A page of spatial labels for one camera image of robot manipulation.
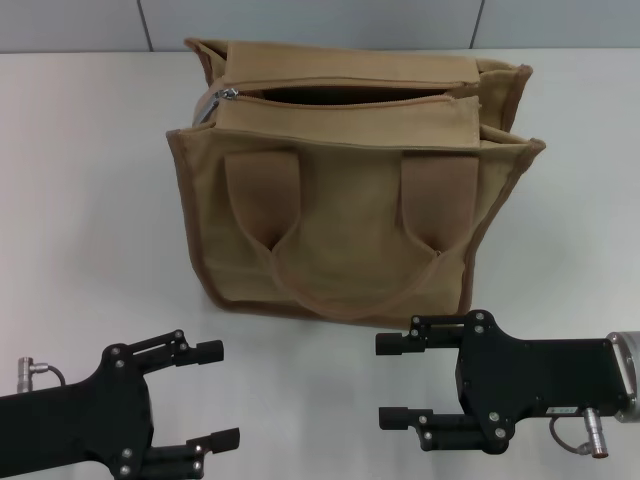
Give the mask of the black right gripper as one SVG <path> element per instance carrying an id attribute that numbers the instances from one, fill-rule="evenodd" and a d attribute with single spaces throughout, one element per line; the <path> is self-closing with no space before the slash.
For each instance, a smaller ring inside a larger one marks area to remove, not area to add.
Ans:
<path id="1" fill-rule="evenodd" d="M 379 333 L 377 356 L 459 349 L 456 380 L 464 414 L 380 407 L 382 430 L 414 428 L 423 451 L 506 451 L 524 419 L 580 416 L 591 408 L 613 416 L 629 399 L 610 340 L 522 340 L 487 311 L 420 316 L 406 335 Z"/>

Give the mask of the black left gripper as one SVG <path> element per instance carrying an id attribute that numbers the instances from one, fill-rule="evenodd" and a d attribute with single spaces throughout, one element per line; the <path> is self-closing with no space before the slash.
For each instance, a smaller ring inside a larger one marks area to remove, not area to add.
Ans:
<path id="1" fill-rule="evenodd" d="M 190 346 L 185 333 L 175 330 L 106 348 L 96 371 L 78 383 L 3 396 L 1 476 L 92 461 L 116 479 L 135 478 L 141 465 L 143 479 L 202 479 L 204 457 L 236 450 L 240 430 L 151 447 L 144 454 L 153 422 L 143 373 L 223 360 L 221 340 Z"/>

